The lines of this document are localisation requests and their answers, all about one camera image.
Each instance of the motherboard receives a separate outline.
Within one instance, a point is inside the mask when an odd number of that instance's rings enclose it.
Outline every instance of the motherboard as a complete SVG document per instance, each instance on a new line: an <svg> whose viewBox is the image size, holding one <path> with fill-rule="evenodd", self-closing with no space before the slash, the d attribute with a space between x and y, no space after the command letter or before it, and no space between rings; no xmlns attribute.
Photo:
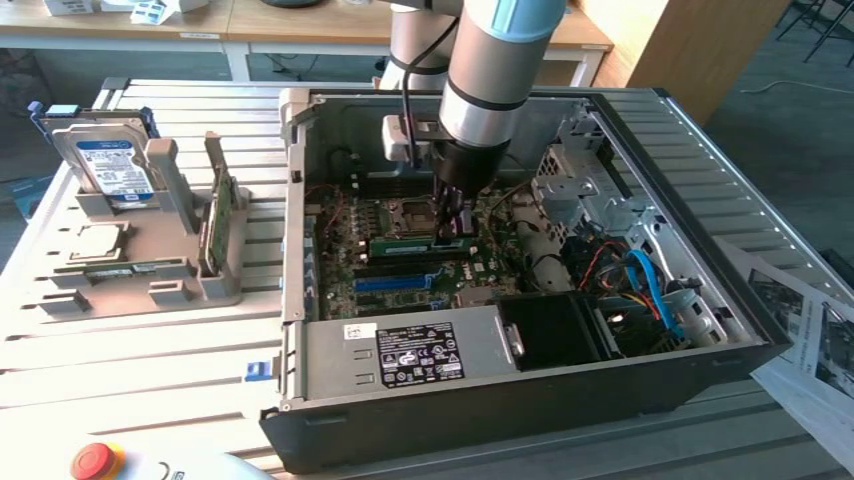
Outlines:
<svg viewBox="0 0 854 480"><path fill-rule="evenodd" d="M325 192L311 195L306 215L315 217L321 247L319 320L476 307L526 289L516 273L524 257L520 239L502 232L501 254L494 240L496 225L509 212L500 205L509 189L481 196L472 210L476 233L439 245L430 195L317 188Z"/></svg>

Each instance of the red emergency stop button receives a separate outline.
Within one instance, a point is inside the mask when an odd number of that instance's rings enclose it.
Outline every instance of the red emergency stop button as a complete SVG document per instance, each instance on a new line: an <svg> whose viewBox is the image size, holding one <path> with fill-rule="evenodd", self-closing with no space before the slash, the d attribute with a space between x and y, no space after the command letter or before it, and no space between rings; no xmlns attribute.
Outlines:
<svg viewBox="0 0 854 480"><path fill-rule="evenodd" d="M103 443L91 443L78 452L71 464L71 476L77 480L101 480L113 473L122 459Z"/></svg>

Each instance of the warning label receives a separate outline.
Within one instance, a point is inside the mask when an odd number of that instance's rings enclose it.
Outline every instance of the warning label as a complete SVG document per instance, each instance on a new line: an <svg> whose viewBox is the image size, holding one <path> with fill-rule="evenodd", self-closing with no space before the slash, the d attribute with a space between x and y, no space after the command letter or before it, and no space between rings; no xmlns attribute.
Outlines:
<svg viewBox="0 0 854 480"><path fill-rule="evenodd" d="M452 323L377 330L377 348L389 388L466 377Z"/></svg>
<svg viewBox="0 0 854 480"><path fill-rule="evenodd" d="M131 142L78 142L78 148L105 195L126 202L151 199L154 188L146 170L134 163Z"/></svg>

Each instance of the slatted table surface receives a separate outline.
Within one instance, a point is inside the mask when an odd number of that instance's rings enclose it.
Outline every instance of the slatted table surface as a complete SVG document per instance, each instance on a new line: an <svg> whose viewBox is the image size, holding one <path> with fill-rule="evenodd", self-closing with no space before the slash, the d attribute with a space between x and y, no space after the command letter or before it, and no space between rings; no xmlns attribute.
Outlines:
<svg viewBox="0 0 854 480"><path fill-rule="evenodd" d="M242 383L246 365L270 359L281 336L281 241L287 158L278 95L287 84L133 81L103 91L98 107L153 107L161 133L179 143L193 186L213 175L202 138L223 136L233 174L253 191L245 255L245 300L191 313L46 322L4 315L0 333L0 430L34 422L118 442L193 445L230 452L293 478L257 424L275 402L271 382ZM813 252L728 161L689 130L668 100L646 90L610 100L712 233L810 283L837 290ZM62 168L3 275L27 282L53 230L74 207L77 180ZM669 415L359 467L313 478L850 478L760 385L709 389Z"/></svg>

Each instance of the robotic arm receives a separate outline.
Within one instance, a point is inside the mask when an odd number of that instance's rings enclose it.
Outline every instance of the robotic arm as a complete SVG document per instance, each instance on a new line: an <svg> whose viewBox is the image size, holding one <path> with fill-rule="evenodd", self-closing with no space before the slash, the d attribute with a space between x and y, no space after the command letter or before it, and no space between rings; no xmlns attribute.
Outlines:
<svg viewBox="0 0 854 480"><path fill-rule="evenodd" d="M430 151L435 174L438 241L477 235L472 208L493 182L508 152L538 67L566 8L565 0L393 0L391 72L410 70L409 88L444 86L438 125L387 117L386 144L409 142ZM414 64L460 14L457 36ZM395 85L385 77L385 88ZM387 149L387 156L398 157ZM419 158L409 158L418 165Z"/></svg>

